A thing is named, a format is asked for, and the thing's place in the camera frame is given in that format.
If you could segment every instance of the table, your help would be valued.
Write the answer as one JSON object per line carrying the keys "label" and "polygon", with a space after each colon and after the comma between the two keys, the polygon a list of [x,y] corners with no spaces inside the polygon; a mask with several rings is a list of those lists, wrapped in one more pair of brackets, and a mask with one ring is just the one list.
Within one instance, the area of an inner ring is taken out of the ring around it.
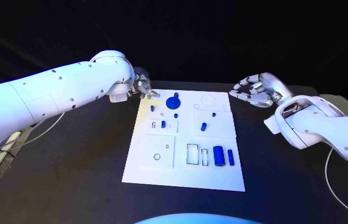
{"label": "table", "polygon": [[[153,88],[229,92],[234,84],[153,82]],[[311,87],[297,94],[318,95]],[[24,147],[0,182],[3,223],[134,223],[199,212],[264,223],[347,223],[348,210],[327,187],[330,146],[298,150],[274,135],[262,109],[231,97],[246,192],[123,183],[139,96],[110,103],[101,98],[74,111]],[[55,122],[49,119],[29,137]],[[333,154],[328,175],[348,203],[348,163]]]}

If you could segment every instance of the cable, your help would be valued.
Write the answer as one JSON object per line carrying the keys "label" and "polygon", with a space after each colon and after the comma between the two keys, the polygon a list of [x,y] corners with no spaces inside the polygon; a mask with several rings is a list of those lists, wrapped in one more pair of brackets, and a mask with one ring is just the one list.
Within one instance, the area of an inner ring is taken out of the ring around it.
{"label": "cable", "polygon": [[331,156],[331,154],[333,154],[333,150],[334,150],[334,149],[331,149],[331,151],[330,151],[330,153],[328,153],[328,159],[327,159],[327,163],[326,163],[326,179],[327,179],[328,188],[330,188],[330,190],[331,190],[331,192],[333,192],[334,197],[337,198],[337,200],[340,201],[340,203],[344,205],[344,207],[348,209],[348,206],[343,203],[343,201],[340,200],[338,196],[336,195],[336,193],[334,193],[334,191],[333,191],[333,188],[331,188],[331,186],[330,186],[330,182],[328,182],[328,160],[330,160],[330,156]]}
{"label": "cable", "polygon": [[0,152],[9,152],[11,150],[15,150],[16,148],[19,148],[19,147],[22,147],[22,146],[25,146],[26,144],[29,144],[32,141],[35,141],[49,130],[51,130],[51,128],[57,125],[57,123],[60,122],[60,120],[61,120],[61,118],[62,118],[62,116],[65,115],[65,112],[62,113],[62,115],[61,115],[61,117],[58,118],[58,120],[57,120],[57,122],[52,124],[52,126],[49,127],[49,129],[37,137],[37,138],[34,138],[31,141],[28,141],[26,143],[24,143],[22,145],[19,145],[19,146],[16,146],[16,147],[13,147],[13,148],[11,148],[9,150],[5,150],[5,151],[2,151],[0,150]]}
{"label": "cable", "polygon": [[31,128],[25,133],[22,133],[22,135],[16,138],[16,139],[13,139],[11,142],[8,142],[5,145],[2,145],[0,146],[0,149],[3,148],[3,147],[6,147],[8,145],[11,145],[13,142],[16,142],[18,140],[21,140],[41,125],[42,125],[42,123],[45,122],[45,120],[44,121],[41,121],[35,126],[34,126],[34,128]]}

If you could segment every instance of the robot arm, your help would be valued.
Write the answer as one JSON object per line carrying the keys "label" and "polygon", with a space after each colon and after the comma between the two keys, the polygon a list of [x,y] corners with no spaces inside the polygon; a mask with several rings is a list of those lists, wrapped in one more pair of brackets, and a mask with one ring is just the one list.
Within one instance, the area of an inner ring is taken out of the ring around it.
{"label": "robot arm", "polygon": [[[254,84],[251,94],[238,91]],[[304,149],[326,142],[348,160],[348,117],[321,97],[295,96],[285,83],[271,73],[248,77],[235,86],[231,95],[259,107],[278,104],[275,115],[265,120],[274,134],[282,133],[292,146]]]}
{"label": "robot arm", "polygon": [[126,55],[114,50],[100,52],[91,61],[0,84],[0,142],[13,132],[104,95],[111,102],[121,102],[139,92],[160,96],[152,90],[147,71],[133,68]]}

